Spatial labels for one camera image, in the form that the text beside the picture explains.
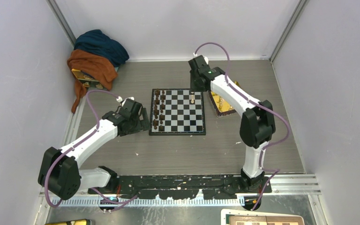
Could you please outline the gold tin box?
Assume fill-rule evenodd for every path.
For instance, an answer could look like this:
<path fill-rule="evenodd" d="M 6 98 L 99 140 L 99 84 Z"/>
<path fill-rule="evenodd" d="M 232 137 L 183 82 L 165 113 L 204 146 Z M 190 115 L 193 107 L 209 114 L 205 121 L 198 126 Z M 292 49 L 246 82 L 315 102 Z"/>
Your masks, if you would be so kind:
<path fill-rule="evenodd" d="M 208 96 L 218 118 L 230 116 L 236 113 L 236 110 L 233 108 L 233 106 L 218 94 L 210 91 L 208 92 Z"/>

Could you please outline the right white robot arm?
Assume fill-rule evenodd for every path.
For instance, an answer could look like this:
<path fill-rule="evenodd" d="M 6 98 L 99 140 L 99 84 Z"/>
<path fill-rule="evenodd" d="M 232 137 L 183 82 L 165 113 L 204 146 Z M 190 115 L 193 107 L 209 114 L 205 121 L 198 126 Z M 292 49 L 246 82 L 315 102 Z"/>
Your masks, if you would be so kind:
<path fill-rule="evenodd" d="M 222 97 L 241 118 L 240 137 L 246 145 L 245 163 L 240 172 L 242 188 L 249 193 L 263 181 L 264 148 L 276 131 L 269 101 L 260 102 L 238 87 L 219 67 L 210 67 L 206 57 L 199 55 L 188 61 L 190 88 L 194 91 L 212 91 Z"/>

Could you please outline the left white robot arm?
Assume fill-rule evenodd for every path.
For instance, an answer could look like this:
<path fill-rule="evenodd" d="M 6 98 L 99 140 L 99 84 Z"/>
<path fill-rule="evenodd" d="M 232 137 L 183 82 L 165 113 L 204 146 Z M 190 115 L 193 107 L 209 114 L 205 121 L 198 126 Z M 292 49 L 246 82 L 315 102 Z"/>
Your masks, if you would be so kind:
<path fill-rule="evenodd" d="M 100 147 L 116 137 L 149 130 L 147 110 L 133 98 L 123 100 L 116 111 L 109 111 L 97 124 L 74 142 L 56 149 L 48 148 L 41 163 L 38 183 L 46 193 L 68 200 L 80 190 L 96 188 L 111 194 L 119 185 L 115 171 L 106 166 L 80 169 Z"/>

